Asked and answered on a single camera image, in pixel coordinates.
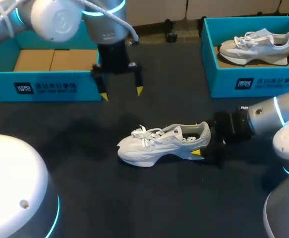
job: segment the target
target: blue cardboard box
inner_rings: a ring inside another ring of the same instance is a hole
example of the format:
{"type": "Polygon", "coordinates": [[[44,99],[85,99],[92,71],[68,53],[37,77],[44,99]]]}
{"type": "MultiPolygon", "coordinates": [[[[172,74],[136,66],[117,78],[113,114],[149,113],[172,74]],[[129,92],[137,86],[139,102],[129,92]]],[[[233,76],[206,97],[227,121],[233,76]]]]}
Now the blue cardboard box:
{"type": "Polygon", "coordinates": [[[36,33],[26,31],[0,44],[1,102],[75,102],[100,101],[101,96],[89,70],[13,71],[21,50],[96,50],[84,22],[77,34],[67,42],[44,41],[36,33]]]}
{"type": "Polygon", "coordinates": [[[234,36],[266,28],[275,34],[289,31],[289,16],[206,18],[202,59],[212,98],[277,96],[289,92],[289,66],[221,68],[216,46],[234,36]]]}

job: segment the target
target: black table surface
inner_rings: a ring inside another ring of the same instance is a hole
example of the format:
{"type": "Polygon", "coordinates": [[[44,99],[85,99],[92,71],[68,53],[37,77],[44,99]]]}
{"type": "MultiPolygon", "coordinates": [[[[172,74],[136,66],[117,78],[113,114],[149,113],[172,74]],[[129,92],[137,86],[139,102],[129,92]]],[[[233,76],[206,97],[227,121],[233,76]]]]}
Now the black table surface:
{"type": "Polygon", "coordinates": [[[198,43],[128,48],[144,68],[110,76],[109,102],[0,103],[0,134],[43,157],[61,198],[66,238],[266,238],[262,177],[269,138],[228,146],[222,169],[166,158],[151,168],[120,162],[117,143],[137,129],[210,119],[260,98],[210,99],[198,43]]]}

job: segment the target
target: cardboard insert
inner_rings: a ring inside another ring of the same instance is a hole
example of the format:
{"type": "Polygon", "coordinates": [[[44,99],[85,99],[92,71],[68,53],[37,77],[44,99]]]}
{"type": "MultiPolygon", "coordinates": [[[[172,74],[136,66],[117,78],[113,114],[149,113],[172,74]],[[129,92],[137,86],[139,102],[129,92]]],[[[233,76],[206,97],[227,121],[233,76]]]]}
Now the cardboard insert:
{"type": "Polygon", "coordinates": [[[14,72],[90,71],[97,50],[21,50],[14,72]]]}
{"type": "Polygon", "coordinates": [[[261,61],[261,60],[253,60],[253,61],[249,62],[248,64],[246,64],[245,66],[230,64],[227,60],[224,60],[219,56],[219,52],[218,52],[217,47],[214,47],[214,51],[215,51],[215,54],[217,57],[217,63],[218,63],[219,68],[280,67],[279,65],[269,64],[269,63],[266,63],[266,62],[261,61]]]}

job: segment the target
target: white sneaker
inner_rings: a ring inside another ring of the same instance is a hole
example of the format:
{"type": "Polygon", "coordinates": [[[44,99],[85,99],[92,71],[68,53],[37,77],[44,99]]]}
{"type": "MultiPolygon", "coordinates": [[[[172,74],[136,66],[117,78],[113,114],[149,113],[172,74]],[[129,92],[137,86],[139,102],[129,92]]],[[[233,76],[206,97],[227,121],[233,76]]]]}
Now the white sneaker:
{"type": "Polygon", "coordinates": [[[153,166],[163,155],[174,154],[186,160],[202,160],[199,149],[207,147],[211,132],[206,122],[196,125],[173,124],[164,129],[145,127],[134,130],[118,146],[119,157],[140,166],[153,166]]]}
{"type": "Polygon", "coordinates": [[[273,34],[267,29],[247,32],[244,37],[223,42],[218,48],[223,58],[238,65],[245,65],[252,60],[287,65],[289,32],[285,35],[273,34]]]}

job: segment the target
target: shoe sole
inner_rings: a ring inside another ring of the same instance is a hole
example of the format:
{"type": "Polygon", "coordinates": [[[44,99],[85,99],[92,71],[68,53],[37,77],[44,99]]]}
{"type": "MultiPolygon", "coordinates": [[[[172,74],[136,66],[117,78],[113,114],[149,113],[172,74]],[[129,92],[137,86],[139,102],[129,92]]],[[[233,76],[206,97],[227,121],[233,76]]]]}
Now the shoe sole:
{"type": "Polygon", "coordinates": [[[236,65],[244,66],[247,63],[249,63],[252,60],[262,60],[264,62],[267,62],[269,64],[273,65],[280,65],[280,66],[286,66],[289,64],[288,57],[274,57],[274,56],[264,56],[260,58],[250,58],[250,59],[235,59],[232,57],[224,56],[223,54],[219,54],[224,59],[228,60],[229,62],[232,62],[236,65]]]}
{"type": "MultiPolygon", "coordinates": [[[[164,155],[161,156],[155,156],[155,157],[151,157],[147,160],[139,160],[139,161],[129,161],[126,160],[122,157],[119,157],[120,159],[122,159],[123,161],[125,161],[126,163],[133,165],[133,166],[137,166],[137,167],[152,167],[155,165],[155,163],[164,155]]],[[[177,152],[177,153],[169,153],[169,155],[176,155],[184,160],[203,160],[204,157],[199,156],[199,155],[193,155],[190,152],[177,152]]]]}

